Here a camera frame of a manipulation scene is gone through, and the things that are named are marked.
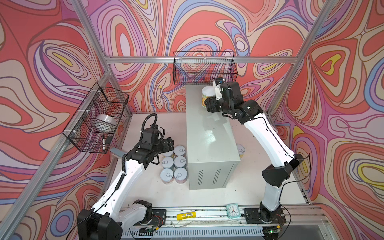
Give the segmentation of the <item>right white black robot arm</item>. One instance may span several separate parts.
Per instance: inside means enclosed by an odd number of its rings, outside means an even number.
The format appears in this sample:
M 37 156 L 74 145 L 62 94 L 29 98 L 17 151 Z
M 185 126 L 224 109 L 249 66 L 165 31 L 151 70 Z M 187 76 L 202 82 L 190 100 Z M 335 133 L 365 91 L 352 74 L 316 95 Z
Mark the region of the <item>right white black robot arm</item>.
M 225 82 L 219 78 L 212 85 L 215 96 L 205 100 L 207 111 L 220 112 L 224 117 L 239 121 L 253 134 L 270 158 L 271 164 L 262 172 L 266 187 L 258 213 L 263 223 L 271 223 L 281 210 L 284 184 L 304 161 L 304 157 L 295 154 L 281 140 L 255 100 L 244 100 L 237 82 Z

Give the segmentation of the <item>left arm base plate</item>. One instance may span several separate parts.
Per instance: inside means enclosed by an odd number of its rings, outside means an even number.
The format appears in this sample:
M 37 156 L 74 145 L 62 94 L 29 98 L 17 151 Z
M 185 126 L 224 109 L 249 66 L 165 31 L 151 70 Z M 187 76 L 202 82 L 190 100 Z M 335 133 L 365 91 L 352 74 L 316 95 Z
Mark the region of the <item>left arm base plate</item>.
M 144 219 L 141 222 L 137 222 L 136 224 L 134 224 L 134 226 L 161 227 L 166 223 L 166 216 L 166 209 L 154 209 L 152 210 L 149 219 Z

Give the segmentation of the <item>pink label pull-tab can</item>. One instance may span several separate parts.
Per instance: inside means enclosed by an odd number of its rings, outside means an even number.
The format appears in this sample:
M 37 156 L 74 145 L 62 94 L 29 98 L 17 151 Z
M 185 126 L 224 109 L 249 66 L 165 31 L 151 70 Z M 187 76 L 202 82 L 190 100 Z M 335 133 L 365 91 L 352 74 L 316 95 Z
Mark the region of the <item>pink label pull-tab can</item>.
M 161 171 L 160 178 L 164 184 L 169 185 L 174 181 L 174 171 L 172 169 L 165 168 Z

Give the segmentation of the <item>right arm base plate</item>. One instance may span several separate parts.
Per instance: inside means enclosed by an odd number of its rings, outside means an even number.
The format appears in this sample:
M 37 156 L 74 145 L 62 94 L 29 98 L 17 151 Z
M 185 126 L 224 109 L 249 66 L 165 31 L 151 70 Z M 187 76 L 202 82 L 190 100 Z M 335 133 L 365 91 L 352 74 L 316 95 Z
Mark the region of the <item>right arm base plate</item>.
M 272 212 L 264 208 L 245 208 L 244 215 L 247 224 L 284 225 L 287 222 L 281 208 L 277 208 Z

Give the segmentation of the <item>green orange peach can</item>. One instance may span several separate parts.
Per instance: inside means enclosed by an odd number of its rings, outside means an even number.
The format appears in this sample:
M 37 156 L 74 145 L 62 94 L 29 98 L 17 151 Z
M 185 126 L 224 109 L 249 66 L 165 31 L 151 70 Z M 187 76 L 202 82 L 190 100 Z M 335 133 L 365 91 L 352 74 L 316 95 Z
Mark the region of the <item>green orange peach can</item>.
M 215 98 L 216 97 L 216 91 L 213 86 L 206 86 L 202 89 L 202 106 L 205 108 L 206 104 L 205 101 L 208 98 Z

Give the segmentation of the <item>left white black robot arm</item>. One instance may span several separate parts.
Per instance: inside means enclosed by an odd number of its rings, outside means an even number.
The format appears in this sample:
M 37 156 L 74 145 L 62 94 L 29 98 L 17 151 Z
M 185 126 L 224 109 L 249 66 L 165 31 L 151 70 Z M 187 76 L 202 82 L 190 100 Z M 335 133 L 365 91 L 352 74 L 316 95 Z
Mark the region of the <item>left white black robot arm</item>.
M 127 210 L 122 205 L 134 184 L 150 164 L 160 163 L 159 154 L 174 148 L 172 138 L 156 124 L 142 129 L 139 142 L 122 157 L 122 170 L 104 195 L 77 217 L 80 240 L 119 240 L 123 232 L 137 223 L 152 225 L 152 204 L 136 200 Z

